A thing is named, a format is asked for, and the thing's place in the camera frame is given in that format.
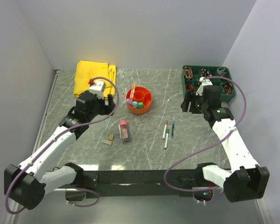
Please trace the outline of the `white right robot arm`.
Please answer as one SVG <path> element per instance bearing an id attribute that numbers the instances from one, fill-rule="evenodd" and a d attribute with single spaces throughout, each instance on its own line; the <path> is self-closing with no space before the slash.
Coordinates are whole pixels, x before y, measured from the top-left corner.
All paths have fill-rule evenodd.
<path id="1" fill-rule="evenodd" d="M 230 171 L 214 163 L 202 163 L 196 168 L 196 183 L 209 182 L 221 187 L 229 202 L 263 197 L 270 173 L 253 158 L 242 140 L 236 121 L 228 107 L 222 106 L 218 86 L 201 87 L 201 92 L 187 91 L 181 105 L 183 112 L 203 114 L 210 128 L 221 140 L 230 163 Z"/>

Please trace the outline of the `purple highlighter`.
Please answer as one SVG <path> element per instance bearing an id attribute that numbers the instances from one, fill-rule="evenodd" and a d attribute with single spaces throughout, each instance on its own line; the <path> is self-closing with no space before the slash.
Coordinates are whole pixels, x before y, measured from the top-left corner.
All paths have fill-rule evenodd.
<path id="1" fill-rule="evenodd" d="M 129 105 L 133 106 L 133 101 L 132 101 L 131 99 L 127 98 L 127 99 L 126 99 L 126 102 L 127 102 Z"/>

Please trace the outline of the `yellow thin pen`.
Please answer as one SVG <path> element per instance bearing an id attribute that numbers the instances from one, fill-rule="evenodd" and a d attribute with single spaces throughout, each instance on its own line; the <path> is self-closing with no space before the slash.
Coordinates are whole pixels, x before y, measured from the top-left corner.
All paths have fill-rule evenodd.
<path id="1" fill-rule="evenodd" d="M 131 92 L 131 100 L 134 99 L 135 88 L 136 88 L 136 82 L 133 83 L 133 88 L 132 88 L 132 92 Z"/>

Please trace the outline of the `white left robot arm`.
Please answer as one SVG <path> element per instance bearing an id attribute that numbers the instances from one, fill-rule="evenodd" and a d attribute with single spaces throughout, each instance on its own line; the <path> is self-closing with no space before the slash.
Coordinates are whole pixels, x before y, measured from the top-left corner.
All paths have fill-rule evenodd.
<path id="1" fill-rule="evenodd" d="M 55 189 L 71 185 L 72 188 L 85 190 L 84 170 L 69 162 L 56 171 L 47 172 L 53 160 L 95 124 L 94 118 L 112 116 L 118 104 L 113 96 L 104 97 L 102 91 L 85 91 L 76 99 L 76 105 L 62 118 L 53 134 L 29 158 L 15 166 L 10 164 L 4 171 L 5 209 L 15 215 L 22 210 L 34 209 L 45 195 Z M 22 206 L 12 211 L 9 200 Z"/>

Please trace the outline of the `light blue cap highlighter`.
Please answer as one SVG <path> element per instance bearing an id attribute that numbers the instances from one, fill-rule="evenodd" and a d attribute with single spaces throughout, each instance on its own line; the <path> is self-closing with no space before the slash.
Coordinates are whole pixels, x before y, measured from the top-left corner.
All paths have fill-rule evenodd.
<path id="1" fill-rule="evenodd" d="M 137 108 L 138 107 L 138 102 L 133 101 L 133 108 Z"/>

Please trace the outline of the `brown cap white marker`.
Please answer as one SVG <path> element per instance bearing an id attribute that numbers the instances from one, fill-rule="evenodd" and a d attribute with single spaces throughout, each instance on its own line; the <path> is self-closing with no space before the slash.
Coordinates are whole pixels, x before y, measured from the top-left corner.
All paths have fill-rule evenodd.
<path id="1" fill-rule="evenodd" d="M 163 129 L 163 135 L 162 135 L 163 140 L 165 140 L 166 138 L 167 127 L 168 127 L 168 120 L 165 121 L 164 129 Z"/>

